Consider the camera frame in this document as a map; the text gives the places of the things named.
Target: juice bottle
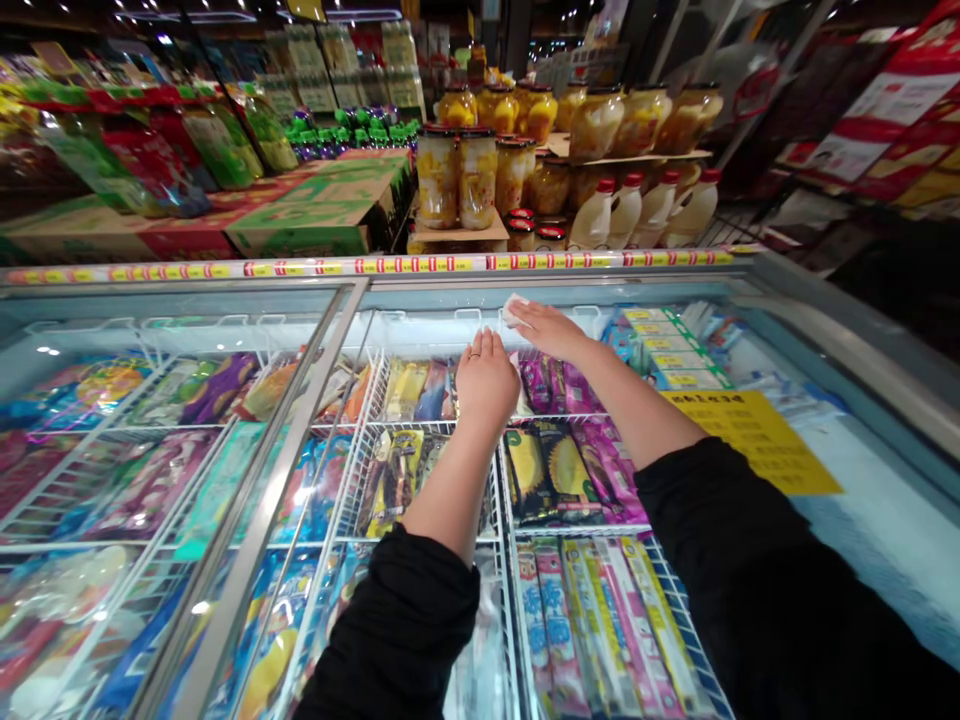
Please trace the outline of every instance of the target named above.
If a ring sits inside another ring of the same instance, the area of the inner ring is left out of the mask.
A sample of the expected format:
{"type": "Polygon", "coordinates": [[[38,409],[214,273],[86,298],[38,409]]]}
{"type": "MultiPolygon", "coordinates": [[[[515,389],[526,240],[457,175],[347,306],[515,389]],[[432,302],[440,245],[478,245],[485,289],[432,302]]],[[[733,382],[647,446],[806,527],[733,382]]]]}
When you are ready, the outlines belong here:
{"type": "Polygon", "coordinates": [[[603,178],[597,191],[583,204],[573,219],[568,250],[590,250],[606,245],[610,234],[610,207],[613,205],[612,178],[603,178]]]}
{"type": "Polygon", "coordinates": [[[607,247],[622,250],[630,241],[634,228],[640,222],[643,199],[640,197],[640,185],[643,173],[630,173],[623,181],[623,187],[613,198],[616,205],[610,215],[610,239],[607,247]]]}
{"type": "Polygon", "coordinates": [[[679,207],[686,198],[674,206],[673,216],[667,223],[667,229],[660,241],[662,247],[693,247],[717,210],[717,183],[720,182],[719,170],[705,170],[700,182],[689,191],[690,201],[686,207],[679,207]]]}
{"type": "Polygon", "coordinates": [[[151,129],[156,130],[170,143],[170,147],[180,156],[197,185],[206,192],[217,192],[220,186],[203,164],[203,157],[187,131],[184,117],[177,107],[180,94],[176,89],[164,86],[144,91],[137,91],[136,88],[133,90],[133,95],[126,102],[127,112],[133,114],[137,107],[143,107],[149,112],[148,116],[141,117],[140,120],[146,120],[151,129]]]}
{"type": "Polygon", "coordinates": [[[165,217],[153,196],[103,142],[103,119],[83,88],[57,85],[52,89],[56,101],[51,100],[47,88],[35,86],[27,90],[29,100],[45,107],[37,128],[43,143],[108,207],[123,214],[165,217]]]}
{"type": "Polygon", "coordinates": [[[257,95],[253,83],[244,83],[243,92],[247,96],[243,101],[247,122],[263,148],[267,164],[274,172],[295,170],[299,164],[297,156],[283,134],[283,126],[276,112],[264,98],[257,95]]]}
{"type": "MultiPolygon", "coordinates": [[[[124,100],[125,95],[122,90],[110,92],[114,100],[124,100]]],[[[191,218],[210,210],[210,201],[170,143],[123,112],[120,104],[104,118],[103,141],[168,214],[191,218]]]]}
{"type": "Polygon", "coordinates": [[[177,95],[184,127],[217,184],[224,190],[243,190],[253,185],[254,174],[213,104],[198,98],[188,85],[178,87],[177,95]]]}
{"type": "Polygon", "coordinates": [[[214,117],[223,123],[223,126],[227,129],[234,151],[243,160],[243,164],[247,166],[250,174],[255,179],[262,178],[263,163],[260,162],[260,158],[257,157],[250,140],[244,134],[243,128],[240,127],[240,121],[227,106],[228,100],[226,98],[218,99],[214,89],[206,86],[200,88],[200,98],[207,104],[214,117]]]}
{"type": "Polygon", "coordinates": [[[643,198],[643,208],[640,211],[640,220],[633,231],[633,236],[627,244],[629,248],[656,247],[667,227],[673,202],[677,197],[677,183],[680,182],[680,173],[668,170],[663,174],[660,184],[648,192],[643,198]]]}

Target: glass jar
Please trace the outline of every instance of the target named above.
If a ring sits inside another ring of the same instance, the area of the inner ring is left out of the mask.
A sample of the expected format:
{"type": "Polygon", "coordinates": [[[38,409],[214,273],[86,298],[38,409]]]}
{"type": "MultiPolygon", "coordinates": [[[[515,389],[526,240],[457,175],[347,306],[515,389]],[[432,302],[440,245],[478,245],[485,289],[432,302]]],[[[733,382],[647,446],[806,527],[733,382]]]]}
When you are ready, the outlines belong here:
{"type": "Polygon", "coordinates": [[[624,107],[620,86],[609,85],[587,90],[570,128],[570,161],[602,160],[613,148],[624,107]]]}
{"type": "Polygon", "coordinates": [[[570,166],[566,158],[546,158],[530,185],[533,211],[537,215],[559,215],[569,192],[570,166]]]}
{"type": "Polygon", "coordinates": [[[555,127],[558,132],[570,132],[573,124],[573,115],[577,108],[583,104],[587,98],[587,84],[583,80],[573,80],[567,83],[567,89],[560,96],[560,102],[557,107],[557,122],[555,127]]]}
{"type": "Polygon", "coordinates": [[[497,212],[496,187],[497,141],[493,130],[479,126],[465,128],[460,132],[461,227],[486,230],[493,225],[497,212]]]}
{"type": "Polygon", "coordinates": [[[418,223],[431,230],[446,230],[457,224],[456,133],[439,125],[420,129],[417,143],[417,175],[420,178],[418,223]]]}
{"type": "Polygon", "coordinates": [[[497,194],[495,205],[501,215],[520,207],[523,186],[529,175],[526,140],[497,140],[497,194]]]}
{"type": "Polygon", "coordinates": [[[687,155],[697,148],[723,109],[720,83],[690,83],[673,104],[673,112],[657,135],[662,155],[687,155]]]}
{"type": "Polygon", "coordinates": [[[531,252],[533,250],[533,221],[514,218],[507,221],[507,252],[531,252]]]}
{"type": "Polygon", "coordinates": [[[613,142],[614,157],[637,157],[653,150],[657,133],[673,107],[673,101],[667,97],[667,87],[667,83],[637,85],[630,91],[613,142]]]}
{"type": "Polygon", "coordinates": [[[437,108],[441,125],[472,127],[477,124],[477,100],[466,85],[450,85],[437,108]]]}
{"type": "Polygon", "coordinates": [[[557,101],[549,85],[530,87],[530,111],[527,113],[527,131],[525,137],[533,138],[537,145],[546,145],[553,122],[557,119],[557,101]]]}
{"type": "Polygon", "coordinates": [[[506,85],[485,85],[477,98],[480,124],[493,128],[498,135],[513,132],[516,111],[517,101],[506,85]]]}
{"type": "Polygon", "coordinates": [[[556,225],[541,225],[534,233],[534,252],[563,252],[567,231],[556,225]]]}

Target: freezer lid handle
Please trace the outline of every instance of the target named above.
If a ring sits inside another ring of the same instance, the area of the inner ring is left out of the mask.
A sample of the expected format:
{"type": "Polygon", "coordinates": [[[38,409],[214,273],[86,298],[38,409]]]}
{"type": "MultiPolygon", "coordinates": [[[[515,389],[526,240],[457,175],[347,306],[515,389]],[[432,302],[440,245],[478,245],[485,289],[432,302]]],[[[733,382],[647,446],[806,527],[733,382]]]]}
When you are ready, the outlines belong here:
{"type": "Polygon", "coordinates": [[[729,300],[738,307],[768,312],[799,330],[943,452],[960,460],[960,412],[848,327],[797,300],[756,295],[734,295],[729,300]]]}

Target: shelf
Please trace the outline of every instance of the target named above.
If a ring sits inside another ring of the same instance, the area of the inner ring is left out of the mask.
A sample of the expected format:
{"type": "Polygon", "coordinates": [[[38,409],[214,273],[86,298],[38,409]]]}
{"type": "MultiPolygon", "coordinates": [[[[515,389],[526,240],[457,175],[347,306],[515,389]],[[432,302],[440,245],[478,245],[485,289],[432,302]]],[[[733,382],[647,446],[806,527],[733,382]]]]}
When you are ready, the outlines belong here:
{"type": "MultiPolygon", "coordinates": [[[[557,157],[568,158],[570,157],[570,133],[550,133],[550,138],[547,140],[547,144],[541,145],[541,147],[547,148],[557,157]]],[[[686,155],[647,154],[637,155],[630,158],[603,158],[601,160],[591,160],[589,162],[574,162],[571,160],[570,164],[590,167],[594,165],[618,165],[621,163],[650,162],[654,160],[700,160],[712,156],[713,153],[709,150],[694,150],[686,155]]]]}

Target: green bottle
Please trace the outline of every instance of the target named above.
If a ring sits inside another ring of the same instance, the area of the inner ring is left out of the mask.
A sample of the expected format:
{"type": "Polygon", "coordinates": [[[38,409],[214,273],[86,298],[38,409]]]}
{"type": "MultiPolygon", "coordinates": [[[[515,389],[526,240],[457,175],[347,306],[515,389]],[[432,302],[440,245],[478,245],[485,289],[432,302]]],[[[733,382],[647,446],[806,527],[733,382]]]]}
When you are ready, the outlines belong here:
{"type": "Polygon", "coordinates": [[[244,108],[247,112],[247,122],[263,148],[267,163],[275,172],[296,170],[297,156],[290,147],[290,141],[283,134],[283,125],[270,104],[257,95],[253,83],[244,83],[243,92],[246,93],[244,108]]]}
{"type": "Polygon", "coordinates": [[[177,91],[183,126],[217,184],[224,190],[243,190],[253,185],[253,172],[216,112],[200,101],[189,85],[180,85],[177,91]]]}
{"type": "Polygon", "coordinates": [[[250,140],[247,139],[247,136],[243,132],[243,128],[240,127],[240,122],[233,114],[233,111],[227,107],[227,99],[218,99],[214,89],[207,86],[200,88],[200,97],[209,103],[208,107],[211,112],[219,118],[223,126],[227,128],[227,132],[230,134],[231,140],[233,140],[233,148],[236,150],[237,155],[240,156],[240,159],[243,160],[244,165],[247,166],[250,174],[255,178],[262,178],[263,164],[260,162],[260,158],[257,157],[257,153],[254,152],[250,140]]]}
{"type": "Polygon", "coordinates": [[[103,141],[102,116],[90,105],[86,91],[56,83],[25,88],[27,98],[34,102],[51,102],[51,92],[56,102],[84,111],[42,110],[37,134],[43,143],[108,207],[122,214],[166,217],[153,196],[103,141]]]}

